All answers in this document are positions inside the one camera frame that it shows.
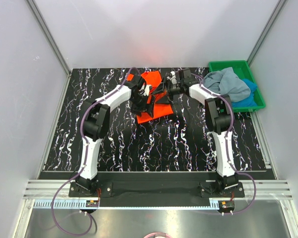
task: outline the stainless steel surface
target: stainless steel surface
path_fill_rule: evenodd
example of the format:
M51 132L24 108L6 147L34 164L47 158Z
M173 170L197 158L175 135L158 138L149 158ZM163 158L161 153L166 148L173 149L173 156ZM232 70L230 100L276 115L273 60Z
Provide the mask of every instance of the stainless steel surface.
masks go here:
M274 22L276 21L277 17L279 16L279 13L282 11L282 9L285 6L285 3L288 0L279 0L278 3L276 4L275 9L273 10L271 16L269 17L266 26L264 27L262 33L260 34L252 52L250 53L247 62L249 64L249 66L251 66L251 64L253 63L257 52L259 51L260 47L262 46L264 40L266 39L267 35L269 34L270 29L272 28Z
M33 12L33 15L35 16L38 24L40 25L40 27L43 31L43 34L46 37L46 40L48 41L53 52L55 53L56 57L58 58L63 70L65 71L65 73L67 75L69 75L71 73L71 70L70 70L69 66L67 65L64 57L62 56L57 44L55 43L55 40L54 40L49 28L47 27L47 25L43 19L43 16L35 3L35 0L26 0L26 2L28 3L29 8Z
M246 206L237 201L237 210ZM56 210L61 226L73 233L84 232L89 225L88 217L75 214L77 210ZM152 210L98 210L86 238L143 238L152 232L164 232L173 238L290 238L282 208L278 201L256 201L247 212L240 215L205 215L203 211L152 211ZM33 209L27 238L67 238L54 225L51 211Z

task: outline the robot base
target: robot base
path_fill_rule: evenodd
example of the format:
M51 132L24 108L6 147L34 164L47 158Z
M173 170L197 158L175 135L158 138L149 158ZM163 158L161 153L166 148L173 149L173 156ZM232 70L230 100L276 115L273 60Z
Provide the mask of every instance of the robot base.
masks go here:
M86 189L78 184L79 181L72 181L69 191L69 197L97 197L97 189L101 191L101 197L111 197L112 182L98 182L96 178L89 180L88 188Z
M218 191L214 187L215 182L201 182L200 183L200 193L202 198L231 198L232 192L234 192L234 197L245 197L243 184L241 182L238 183L238 186L224 189L222 191Z

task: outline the black bracket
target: black bracket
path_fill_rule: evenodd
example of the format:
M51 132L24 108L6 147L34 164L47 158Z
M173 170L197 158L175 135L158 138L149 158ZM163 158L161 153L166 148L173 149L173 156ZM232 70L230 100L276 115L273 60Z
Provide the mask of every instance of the black bracket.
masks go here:
M235 209L235 202L234 201L219 201L219 213L230 213L233 212Z
M198 80L192 77L189 68L179 70L175 72L175 82L171 82L168 78L173 77L171 74L167 74L162 83L152 93L153 95L158 93L167 92L164 97L157 101L157 104L170 104L173 101L173 96L178 94L186 94L189 96L189 87L197 84Z
M149 95L144 95L145 89L142 89L146 85L146 80L140 75L134 75L131 81L125 82L125 86L131 89L129 100L132 105L130 111L138 116L141 116L141 113L148 113L149 116L153 117L154 96L151 96L150 102L147 103Z
M90 190L80 186L77 181L71 182L69 197L96 197L97 188L100 188L101 197L111 197L113 190L113 183L109 181L98 182L93 179L90 184Z
M80 111L86 112L93 103L90 100L85 100ZM92 138L93 141L104 138L109 130L110 106L101 103L97 104L89 111L83 123L83 133L85 136Z
M222 97L231 104L229 95ZM210 131L217 134L227 131L230 125L230 112L228 106L220 98L208 98L205 100L205 122Z
M241 182L239 182L236 187L224 189L222 191L216 189L215 183L216 182L200 182L199 189L202 198L231 198L232 192L234 192L234 197L245 197L244 187Z
M216 180L216 189L218 191L225 190L229 187L234 187L236 184L238 184L238 174L234 173L232 176L220 176L217 173L217 180Z
M78 176L75 179L75 182L79 187L81 187L82 189L88 191L89 193L96 192L97 176L94 177L92 180L83 178L81 176Z

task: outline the gray cloth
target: gray cloth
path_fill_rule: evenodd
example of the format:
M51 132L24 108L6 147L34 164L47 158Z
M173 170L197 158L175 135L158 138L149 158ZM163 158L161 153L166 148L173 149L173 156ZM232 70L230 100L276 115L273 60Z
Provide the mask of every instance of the gray cloth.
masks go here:
M232 67L208 73L203 85L212 92L228 94L232 102L242 101L250 95L249 87L238 78Z

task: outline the black marble tabletop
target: black marble tabletop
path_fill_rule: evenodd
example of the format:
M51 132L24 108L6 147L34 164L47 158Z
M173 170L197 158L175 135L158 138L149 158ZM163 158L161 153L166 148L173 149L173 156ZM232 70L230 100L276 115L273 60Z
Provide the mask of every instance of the black marble tabletop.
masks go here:
M161 75L177 68L159 70ZM114 89L127 73L125 68L74 69L68 85L45 171L77 171L82 151L77 129L80 107ZM205 76L208 68L191 68ZM130 102L111 113L111 124L99 154L99 171L214 171L217 153L205 125L204 106L181 95L174 98L174 114L137 124ZM239 170L266 170L249 113L235 114L232 148Z

